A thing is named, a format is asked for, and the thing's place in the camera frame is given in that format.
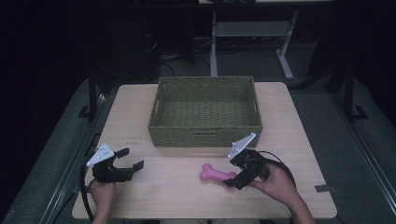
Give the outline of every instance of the box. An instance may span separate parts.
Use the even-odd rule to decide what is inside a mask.
[[[162,77],[148,122],[155,147],[231,147],[262,117],[252,77]]]

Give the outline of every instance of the table surface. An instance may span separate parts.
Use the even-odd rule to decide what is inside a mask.
[[[314,217],[335,217],[330,192],[315,189],[326,183],[287,87],[279,82],[255,86],[263,124],[256,149],[270,151],[288,165]],[[227,158],[231,143],[230,147],[154,147],[148,123],[156,90],[155,84],[120,87],[98,143],[107,143],[114,151],[130,149],[128,156],[114,162],[118,168],[145,161],[132,181],[117,184],[114,218],[290,217],[286,206],[254,188],[229,189],[200,179],[205,163],[222,172],[240,172]],[[92,180],[91,169],[85,179]],[[90,196],[89,201],[94,212]],[[73,217],[88,218],[80,195]]]

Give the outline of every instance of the human arm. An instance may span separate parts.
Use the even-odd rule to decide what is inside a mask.
[[[308,206],[286,172],[273,164],[267,164],[267,168],[270,173],[268,179],[253,180],[250,186],[285,204],[289,208],[295,224],[314,224],[315,220]]]
[[[116,183],[101,183],[95,180],[90,186],[90,192],[96,204],[96,214],[92,224],[109,223],[116,199]]]

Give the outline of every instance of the white bracket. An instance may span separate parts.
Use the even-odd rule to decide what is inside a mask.
[[[99,147],[99,149],[96,150],[95,154],[91,157],[91,159],[87,162],[87,166],[95,165],[96,163],[105,161],[113,156],[114,152],[106,143],[103,143]]]
[[[241,140],[233,143],[233,146],[231,147],[231,152],[230,155],[228,155],[228,158],[232,159],[234,156],[238,155],[242,150],[245,149],[245,147],[253,140],[253,138],[256,137],[255,133],[251,133],[249,136],[246,136],[242,138]]]
[[[283,46],[281,49],[276,50],[276,56],[279,59],[280,65],[282,66],[283,73],[285,74],[285,78],[288,80],[293,79],[293,73],[290,70],[288,61],[286,60],[286,51],[288,50],[288,46],[291,40],[291,35],[293,34],[294,30],[294,24],[297,21],[297,16],[298,16],[299,10],[293,11],[293,14],[291,16],[291,19],[289,21],[289,26],[287,28],[286,34],[285,34],[285,42],[283,43]]]

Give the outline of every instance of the pink toy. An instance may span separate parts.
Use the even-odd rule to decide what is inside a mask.
[[[203,166],[203,171],[201,172],[200,177],[203,180],[213,179],[213,180],[222,182],[224,180],[235,178],[236,173],[230,172],[230,173],[226,174],[221,171],[217,171],[217,170],[213,169],[210,164],[205,164]]]

